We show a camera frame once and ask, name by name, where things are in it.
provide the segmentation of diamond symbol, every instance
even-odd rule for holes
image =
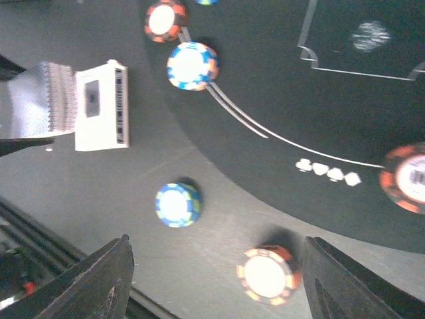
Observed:
[[[313,163],[313,171],[318,176],[325,175],[328,170],[329,170],[328,165],[323,165],[323,164],[320,164],[320,163]]]
[[[331,181],[342,181],[344,179],[344,173],[339,168],[333,168],[327,172],[327,176]]]
[[[348,173],[345,177],[345,182],[347,183],[348,186],[356,186],[357,184],[361,183],[361,179],[359,174],[354,173],[354,172],[350,172]]]
[[[300,171],[311,171],[311,164],[310,164],[310,160],[306,159],[306,158],[301,158],[299,160],[299,162],[297,162],[295,164],[295,166],[300,170]]]

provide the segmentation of poker table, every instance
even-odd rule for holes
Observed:
[[[2,55],[25,68],[49,60],[77,71],[114,58],[129,68],[130,112],[128,150],[75,152],[68,135],[51,152],[1,158],[0,196],[87,254],[127,233],[133,286],[180,318],[311,318],[302,287],[286,305],[266,306],[236,277],[245,250],[283,233],[297,258],[305,236],[322,237],[425,300],[424,218],[394,204],[378,183],[389,151],[423,140],[425,76],[412,71],[425,59],[401,54],[421,44],[392,51],[388,42],[379,49],[385,63],[380,56],[365,65],[340,41],[336,21],[348,23],[344,17],[313,19],[301,37],[312,14],[307,0],[211,7],[187,0],[191,39],[220,59],[213,93],[189,92],[167,79],[179,41],[155,43],[143,33],[152,3],[0,5]],[[331,2],[320,3],[313,15],[327,17]],[[361,33],[366,18],[352,15],[353,33]],[[318,65],[303,55],[311,50]],[[4,85],[0,101],[1,135],[10,113]],[[190,227],[170,229],[155,214],[155,194],[181,177],[199,184],[205,209]]]

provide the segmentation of table surface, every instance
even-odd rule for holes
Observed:
[[[425,300],[425,256],[324,231],[277,211],[236,186],[182,133],[158,93],[143,44],[141,1],[43,1],[0,6],[1,54],[30,67],[51,60],[84,70],[114,58],[129,67],[131,148],[74,151],[74,136],[52,152],[32,148],[0,159],[0,195],[91,253],[130,236],[134,286],[181,318],[311,318],[301,287],[273,307],[247,297],[236,277],[240,255],[289,229],[297,247],[319,236],[404,291]],[[0,115],[7,105],[2,103]],[[193,178],[205,194],[202,218],[164,226],[154,197],[164,183]]]

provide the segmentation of blue poker chip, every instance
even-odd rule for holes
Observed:
[[[169,183],[158,191],[155,206],[157,216],[166,226],[186,227],[201,214],[201,196],[190,185]]]
[[[195,0],[200,5],[215,5],[219,0]]]
[[[170,54],[168,79],[182,90],[204,90],[218,75],[218,57],[214,50],[198,42],[184,42]]]

